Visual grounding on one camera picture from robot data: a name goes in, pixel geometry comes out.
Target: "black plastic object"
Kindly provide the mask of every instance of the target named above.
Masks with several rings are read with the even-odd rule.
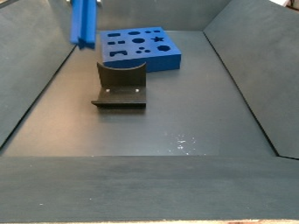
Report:
[[[115,69],[98,63],[102,89],[98,107],[146,107],[146,63],[142,66]]]

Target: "dark gray panel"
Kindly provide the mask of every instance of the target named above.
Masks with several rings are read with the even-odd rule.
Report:
[[[231,0],[102,0],[100,30],[162,26],[202,31]]]
[[[71,53],[65,1],[17,1],[0,9],[0,145]]]
[[[298,170],[278,157],[1,157],[1,222],[299,220]]]
[[[202,32],[168,32],[182,69],[147,74],[146,110],[98,110],[96,51],[75,50],[4,156],[274,156]]]
[[[235,0],[204,30],[282,156],[299,158],[299,16]]]

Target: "shape sorter block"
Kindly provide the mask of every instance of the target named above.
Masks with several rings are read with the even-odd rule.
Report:
[[[103,64],[114,68],[146,63],[148,73],[179,69],[182,52],[162,27],[100,32]]]

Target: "rectangular hole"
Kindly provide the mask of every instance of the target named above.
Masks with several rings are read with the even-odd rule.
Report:
[[[108,37],[110,38],[119,37],[119,36],[120,36],[120,33],[118,33],[118,32],[108,34]]]

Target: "star-shaped hole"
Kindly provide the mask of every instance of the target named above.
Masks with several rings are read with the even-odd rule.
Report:
[[[155,37],[155,38],[152,38],[152,40],[154,40],[154,42],[159,42],[159,41],[164,41],[164,38]]]

